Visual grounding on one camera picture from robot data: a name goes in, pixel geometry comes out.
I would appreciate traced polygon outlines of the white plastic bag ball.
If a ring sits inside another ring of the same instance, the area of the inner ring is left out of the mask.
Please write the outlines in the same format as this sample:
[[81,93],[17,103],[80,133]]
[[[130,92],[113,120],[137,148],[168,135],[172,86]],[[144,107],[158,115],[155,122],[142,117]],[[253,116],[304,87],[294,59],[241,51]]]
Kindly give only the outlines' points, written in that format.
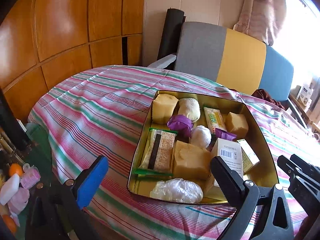
[[167,202],[195,204],[203,198],[203,191],[193,181],[182,178],[158,181],[150,191],[150,197]]
[[212,134],[208,128],[199,125],[192,129],[189,143],[200,148],[207,148],[212,140]]

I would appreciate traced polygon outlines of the white cardboard box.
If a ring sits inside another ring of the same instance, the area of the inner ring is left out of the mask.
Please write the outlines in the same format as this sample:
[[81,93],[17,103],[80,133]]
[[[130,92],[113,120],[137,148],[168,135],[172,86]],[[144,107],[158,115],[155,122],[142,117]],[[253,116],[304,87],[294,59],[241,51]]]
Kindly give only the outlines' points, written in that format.
[[[238,142],[217,138],[211,155],[212,157],[221,157],[231,170],[236,171],[240,178],[243,178],[242,151]],[[219,184],[213,172],[211,172],[204,187],[204,195],[213,197],[214,194],[221,193],[222,191]]]

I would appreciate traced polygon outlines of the gold metal tray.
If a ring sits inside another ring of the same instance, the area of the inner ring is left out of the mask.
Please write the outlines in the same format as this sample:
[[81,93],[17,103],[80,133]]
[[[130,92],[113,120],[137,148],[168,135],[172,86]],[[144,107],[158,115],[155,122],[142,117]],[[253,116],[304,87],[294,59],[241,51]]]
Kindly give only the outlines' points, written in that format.
[[[208,96],[203,94],[196,94],[196,93],[188,93],[188,92],[178,92],[178,91],[170,91],[170,90],[158,90],[153,97],[153,100],[157,97],[158,94],[170,94],[175,96],[178,100],[182,98],[194,98],[199,102],[201,116],[197,122],[193,123],[193,128],[196,126],[202,125],[208,128],[206,117],[204,114],[204,107],[218,109],[221,112],[223,121],[225,122],[226,117],[229,112],[235,114],[243,114],[248,123],[248,133],[244,138],[255,154],[258,156],[260,163],[258,163],[255,167],[253,167],[250,171],[243,175],[244,180],[251,180],[258,186],[264,187],[271,187],[278,182],[278,176],[276,173],[276,168],[272,160],[270,149],[267,145],[267,142],[255,120],[252,113],[249,111],[249,108],[243,102],[237,102],[235,100],[219,98],[216,96]],[[173,115],[178,115],[179,104],[177,103]],[[173,167],[172,167],[172,176],[171,177],[145,177],[145,176],[138,176],[133,173],[133,169],[137,168],[140,165],[142,160],[143,151],[146,145],[147,137],[149,128],[155,129],[164,129],[172,131],[168,126],[167,123],[160,125],[156,124],[152,120],[152,103],[148,110],[146,119],[143,124],[142,133],[140,135],[140,139],[138,141],[138,145],[136,147],[133,161],[131,164],[131,170],[129,174],[129,178],[127,181],[127,189],[130,193],[135,194],[140,197],[146,197],[154,200],[160,200],[150,197],[150,191],[155,187],[158,181],[167,181],[170,179],[175,179],[173,177]],[[179,133],[175,138],[176,141],[182,141],[189,144],[190,137],[183,137]],[[214,147],[214,144],[217,140],[215,134],[212,134],[212,140],[210,145],[205,148],[210,153]],[[207,180],[189,180],[195,182],[199,185],[203,191],[203,198],[199,203],[191,204],[191,205],[215,205],[215,204],[224,204],[226,203],[226,199],[221,194],[214,194],[213,197],[208,197],[204,195],[204,187]]]

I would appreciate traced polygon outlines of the yellow sponge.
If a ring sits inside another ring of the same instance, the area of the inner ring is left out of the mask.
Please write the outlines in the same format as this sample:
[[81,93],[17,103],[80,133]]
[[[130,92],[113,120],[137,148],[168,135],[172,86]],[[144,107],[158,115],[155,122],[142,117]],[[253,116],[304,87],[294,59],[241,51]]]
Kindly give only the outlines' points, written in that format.
[[248,133],[248,123],[243,114],[229,112],[225,120],[225,126],[229,133],[236,135],[237,139],[244,139]]

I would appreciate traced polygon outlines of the yellow sponge block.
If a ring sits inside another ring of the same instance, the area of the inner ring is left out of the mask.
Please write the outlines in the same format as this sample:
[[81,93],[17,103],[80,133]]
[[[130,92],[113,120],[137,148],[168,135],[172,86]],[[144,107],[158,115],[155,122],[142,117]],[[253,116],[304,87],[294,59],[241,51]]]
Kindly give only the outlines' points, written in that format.
[[205,148],[176,141],[174,146],[173,177],[184,180],[207,180],[212,154]]
[[178,99],[170,94],[158,94],[152,102],[152,120],[156,124],[166,124],[172,117]]

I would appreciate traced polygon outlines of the striped tablecloth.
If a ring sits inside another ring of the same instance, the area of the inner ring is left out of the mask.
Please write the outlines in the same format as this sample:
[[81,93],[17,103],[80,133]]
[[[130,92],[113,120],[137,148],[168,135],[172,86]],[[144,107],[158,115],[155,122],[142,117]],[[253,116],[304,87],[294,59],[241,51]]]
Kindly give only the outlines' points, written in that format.
[[99,155],[108,173],[86,208],[113,239],[216,239],[231,220],[228,205],[185,206],[143,200],[127,190],[130,167],[158,90],[207,94],[243,102],[263,133],[272,158],[296,154],[319,165],[319,144],[288,114],[268,102],[190,74],[146,67],[106,66],[76,74],[35,104],[28,120],[48,132],[53,171],[77,177]]

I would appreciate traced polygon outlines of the green cracker packet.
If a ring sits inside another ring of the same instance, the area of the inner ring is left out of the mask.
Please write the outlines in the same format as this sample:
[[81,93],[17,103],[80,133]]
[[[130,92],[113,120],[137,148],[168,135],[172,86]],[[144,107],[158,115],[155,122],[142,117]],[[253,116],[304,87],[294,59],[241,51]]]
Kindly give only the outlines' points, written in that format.
[[149,128],[142,160],[133,173],[142,177],[171,177],[177,131]]

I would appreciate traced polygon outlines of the grey yellow blue chair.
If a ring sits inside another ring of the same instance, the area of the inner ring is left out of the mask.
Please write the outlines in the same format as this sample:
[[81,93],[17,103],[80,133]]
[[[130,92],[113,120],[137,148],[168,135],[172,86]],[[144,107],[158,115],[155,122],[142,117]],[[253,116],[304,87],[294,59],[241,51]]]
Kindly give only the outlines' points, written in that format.
[[263,89],[289,107],[306,127],[289,99],[293,65],[264,42],[219,25],[185,22],[177,51],[149,67],[165,69],[170,64],[175,71],[204,77],[244,94]]

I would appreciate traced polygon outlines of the small green box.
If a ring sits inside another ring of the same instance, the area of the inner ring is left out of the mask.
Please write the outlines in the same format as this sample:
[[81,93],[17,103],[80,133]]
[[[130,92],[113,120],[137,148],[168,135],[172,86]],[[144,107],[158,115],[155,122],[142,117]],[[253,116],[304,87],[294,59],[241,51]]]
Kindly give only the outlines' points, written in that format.
[[243,171],[244,174],[246,174],[258,163],[260,163],[260,160],[245,139],[237,140],[237,142],[241,146]]

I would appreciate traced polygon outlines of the Weidan cracker packet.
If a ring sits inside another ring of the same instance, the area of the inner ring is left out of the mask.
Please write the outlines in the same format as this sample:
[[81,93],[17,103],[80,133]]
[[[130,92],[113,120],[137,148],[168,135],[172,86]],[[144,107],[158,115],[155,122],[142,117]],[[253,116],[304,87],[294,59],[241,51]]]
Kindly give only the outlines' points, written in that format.
[[212,134],[215,134],[216,128],[227,131],[221,112],[218,109],[204,107],[203,110],[207,126]]

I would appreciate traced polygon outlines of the black rolled mat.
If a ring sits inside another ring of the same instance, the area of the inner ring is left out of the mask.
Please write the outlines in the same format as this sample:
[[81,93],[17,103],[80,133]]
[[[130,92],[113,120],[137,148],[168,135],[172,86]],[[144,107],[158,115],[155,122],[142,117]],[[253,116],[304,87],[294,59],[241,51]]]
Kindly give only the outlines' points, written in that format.
[[170,54],[177,53],[182,24],[184,22],[185,15],[183,11],[174,8],[167,10],[158,50],[158,60]]

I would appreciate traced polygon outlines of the pink curtain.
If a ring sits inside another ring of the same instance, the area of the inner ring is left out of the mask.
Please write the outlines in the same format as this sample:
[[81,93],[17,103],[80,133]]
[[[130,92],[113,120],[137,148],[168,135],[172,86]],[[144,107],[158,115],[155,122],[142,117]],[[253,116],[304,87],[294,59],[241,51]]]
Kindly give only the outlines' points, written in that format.
[[272,46],[286,16],[286,0],[244,0],[235,31]]

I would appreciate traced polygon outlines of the orange fruit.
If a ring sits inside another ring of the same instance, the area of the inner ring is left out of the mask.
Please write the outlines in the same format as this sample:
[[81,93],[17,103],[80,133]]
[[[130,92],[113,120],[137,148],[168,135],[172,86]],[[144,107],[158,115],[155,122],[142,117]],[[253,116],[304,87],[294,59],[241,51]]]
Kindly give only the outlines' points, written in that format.
[[9,176],[12,177],[15,174],[19,177],[23,176],[23,168],[17,163],[12,163],[9,167]]

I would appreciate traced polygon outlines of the dark red cloth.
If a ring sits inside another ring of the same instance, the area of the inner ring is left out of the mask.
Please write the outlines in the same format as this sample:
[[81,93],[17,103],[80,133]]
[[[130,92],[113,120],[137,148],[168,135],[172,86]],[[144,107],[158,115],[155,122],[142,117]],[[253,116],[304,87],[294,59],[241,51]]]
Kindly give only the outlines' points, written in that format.
[[253,97],[263,99],[267,102],[270,102],[281,109],[285,109],[285,107],[281,104],[281,102],[274,100],[270,94],[264,89],[256,89],[252,94]]

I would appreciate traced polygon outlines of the purple snack packet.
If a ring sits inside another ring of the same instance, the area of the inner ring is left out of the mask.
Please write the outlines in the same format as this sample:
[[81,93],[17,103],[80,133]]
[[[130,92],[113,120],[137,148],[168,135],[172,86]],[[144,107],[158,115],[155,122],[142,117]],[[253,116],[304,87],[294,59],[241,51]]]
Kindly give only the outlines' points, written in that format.
[[227,131],[225,131],[223,129],[220,129],[220,128],[216,128],[215,129],[215,136],[217,138],[225,139],[225,140],[229,140],[229,141],[233,141],[237,137],[236,134],[229,133],[229,132],[227,132]]
[[183,137],[190,137],[193,128],[192,121],[182,114],[173,115],[167,122],[172,131],[177,131]]

